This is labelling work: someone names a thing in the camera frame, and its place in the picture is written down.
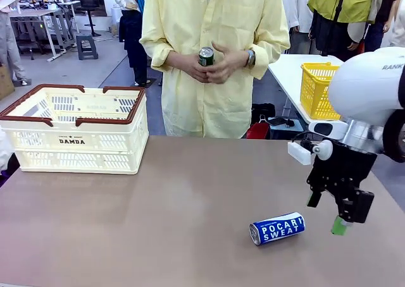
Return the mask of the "person's right hand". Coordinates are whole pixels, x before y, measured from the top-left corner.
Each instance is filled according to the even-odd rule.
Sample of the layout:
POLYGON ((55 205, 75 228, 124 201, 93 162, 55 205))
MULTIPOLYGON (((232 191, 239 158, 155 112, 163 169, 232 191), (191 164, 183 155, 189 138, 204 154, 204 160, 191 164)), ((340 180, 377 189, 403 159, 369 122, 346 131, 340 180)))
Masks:
POLYGON ((185 72, 201 83, 209 83, 205 67, 199 64, 198 54, 180 54, 170 51, 165 60, 165 65, 185 72))

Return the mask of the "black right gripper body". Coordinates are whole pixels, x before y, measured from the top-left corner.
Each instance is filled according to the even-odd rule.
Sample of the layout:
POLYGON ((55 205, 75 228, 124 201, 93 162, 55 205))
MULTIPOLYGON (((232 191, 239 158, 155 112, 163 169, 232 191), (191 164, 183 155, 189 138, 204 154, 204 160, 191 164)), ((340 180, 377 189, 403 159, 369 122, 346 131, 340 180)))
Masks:
POLYGON ((355 195, 377 159, 376 154, 352 150, 341 143, 332 143, 332 155, 325 161, 315 157, 307 178, 310 188, 332 195, 355 195))

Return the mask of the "person's left hand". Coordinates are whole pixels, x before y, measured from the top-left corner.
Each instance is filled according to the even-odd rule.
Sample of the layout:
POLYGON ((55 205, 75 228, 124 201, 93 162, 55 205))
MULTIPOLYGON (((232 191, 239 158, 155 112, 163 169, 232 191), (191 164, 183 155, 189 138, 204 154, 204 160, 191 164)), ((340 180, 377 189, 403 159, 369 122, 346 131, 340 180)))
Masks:
POLYGON ((207 82, 224 84, 237 70, 243 69, 249 59, 249 52, 235 51, 212 42, 213 48, 223 54, 223 60, 214 65, 205 67, 207 82))

